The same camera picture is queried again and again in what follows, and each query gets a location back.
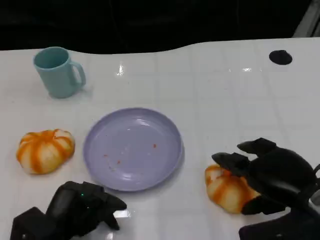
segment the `mug handle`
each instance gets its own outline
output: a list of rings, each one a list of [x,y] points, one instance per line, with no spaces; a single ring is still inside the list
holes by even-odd
[[[80,75],[80,81],[81,81],[80,87],[83,87],[86,84],[86,75],[85,75],[84,69],[82,68],[82,66],[79,63],[77,63],[75,61],[71,61],[70,64],[78,70],[79,75]]]

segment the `white table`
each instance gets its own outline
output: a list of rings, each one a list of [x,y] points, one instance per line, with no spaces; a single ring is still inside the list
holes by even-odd
[[[290,65],[269,60],[282,49],[292,54]],[[208,42],[142,54],[72,52],[87,85],[61,100],[48,96],[32,64],[36,52],[0,52],[0,239],[9,239],[13,217],[33,206],[45,211],[64,182],[92,182],[82,157],[85,136],[121,108],[170,117],[183,136],[185,161],[154,189],[112,192],[127,203],[130,217],[118,219],[120,231],[101,225],[87,240],[236,240],[240,227],[279,215],[231,215],[210,202],[204,170],[213,164],[211,154],[238,152],[241,141],[265,137],[313,167],[319,163],[319,38]],[[20,138],[55,128],[74,135],[73,158],[49,175],[24,173],[15,156]]]

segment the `purple plate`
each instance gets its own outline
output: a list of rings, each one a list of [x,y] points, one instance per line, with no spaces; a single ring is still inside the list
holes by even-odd
[[[104,116],[85,139],[83,156],[91,175],[107,188],[144,190],[165,180],[183,158],[176,125],[145,108]]]

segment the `plate rim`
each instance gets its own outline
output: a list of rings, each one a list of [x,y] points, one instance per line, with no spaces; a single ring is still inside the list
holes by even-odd
[[[89,136],[93,132],[94,128],[99,123],[103,122],[105,119],[110,118],[112,115],[117,114],[119,112],[126,112],[126,111],[130,111],[130,110],[150,111],[150,112],[156,113],[158,115],[161,115],[166,120],[168,120],[168,122],[170,124],[172,124],[172,126],[175,128],[175,130],[177,132],[177,136],[178,136],[178,139],[179,139],[179,149],[180,149],[180,151],[179,151],[179,154],[178,154],[178,157],[177,157],[177,161],[176,161],[175,165],[166,174],[163,175],[163,177],[161,177],[160,179],[158,179],[158,180],[156,180],[156,181],[154,181],[154,182],[152,182],[150,184],[147,184],[144,187],[131,187],[131,188],[120,187],[120,188],[116,188],[116,187],[112,187],[112,186],[107,186],[106,184],[104,184],[100,180],[98,180],[98,178],[92,173],[92,171],[91,171],[91,169],[89,167],[89,163],[88,163],[88,160],[86,158],[86,152],[88,151],[88,148],[89,148],[88,147],[89,146]],[[158,184],[162,183],[163,181],[165,181],[167,178],[169,178],[177,170],[177,168],[179,167],[180,163],[183,161],[184,149],[185,149],[185,147],[184,147],[183,139],[182,139],[182,136],[180,134],[180,131],[179,131],[178,127],[165,114],[163,114],[163,113],[161,113],[159,111],[150,109],[150,108],[145,108],[145,107],[126,107],[126,108],[121,108],[121,109],[112,111],[112,112],[104,115],[103,117],[101,117],[97,122],[95,122],[92,125],[92,127],[90,128],[90,130],[88,131],[88,133],[87,133],[87,135],[86,135],[86,137],[84,139],[84,143],[83,143],[83,147],[82,147],[82,158],[83,158],[83,161],[85,163],[85,166],[86,166],[87,170],[89,171],[90,176],[92,177],[92,179],[94,181],[96,181],[100,185],[104,186],[105,188],[116,190],[116,191],[121,191],[121,192],[138,192],[138,191],[143,191],[143,190],[146,190],[146,189],[153,188],[153,187],[157,186]]]

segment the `orange and white pumpkin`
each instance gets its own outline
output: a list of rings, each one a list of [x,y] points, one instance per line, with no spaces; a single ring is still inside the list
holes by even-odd
[[[57,169],[75,152],[71,133],[61,129],[29,132],[23,136],[16,159],[30,174],[47,174]]]
[[[204,175],[208,197],[229,213],[241,213],[248,201],[260,195],[244,177],[234,176],[217,164],[209,166]]]

